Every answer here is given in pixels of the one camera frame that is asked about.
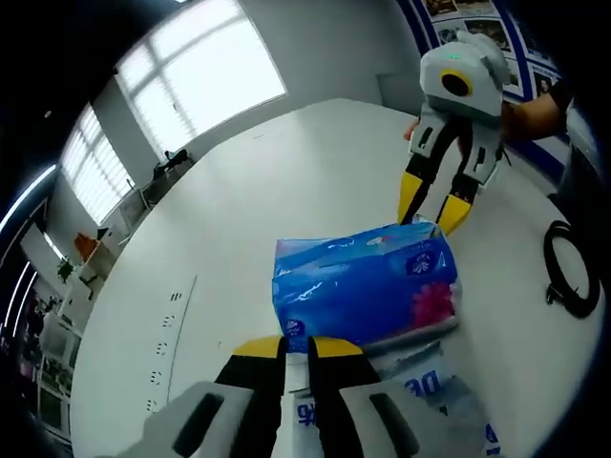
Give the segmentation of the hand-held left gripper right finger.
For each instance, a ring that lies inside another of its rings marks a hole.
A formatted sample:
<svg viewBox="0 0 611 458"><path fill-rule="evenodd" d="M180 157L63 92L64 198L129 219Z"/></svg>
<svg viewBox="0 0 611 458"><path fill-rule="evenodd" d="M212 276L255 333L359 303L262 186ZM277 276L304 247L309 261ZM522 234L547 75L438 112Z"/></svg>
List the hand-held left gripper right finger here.
<svg viewBox="0 0 611 458"><path fill-rule="evenodd" d="M363 350L346 340L308 339L309 386L325 457L414 457L411 395L383 382Z"/></svg>

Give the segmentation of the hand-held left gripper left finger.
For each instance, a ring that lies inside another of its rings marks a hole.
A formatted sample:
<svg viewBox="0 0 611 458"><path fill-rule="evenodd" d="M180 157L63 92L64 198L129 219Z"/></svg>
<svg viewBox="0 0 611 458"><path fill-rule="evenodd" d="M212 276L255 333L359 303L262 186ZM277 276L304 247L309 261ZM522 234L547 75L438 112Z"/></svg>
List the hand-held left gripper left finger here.
<svg viewBox="0 0 611 458"><path fill-rule="evenodd" d="M236 348L212 382L198 382L154 414L145 457L269 457L281 422L286 338Z"/></svg>

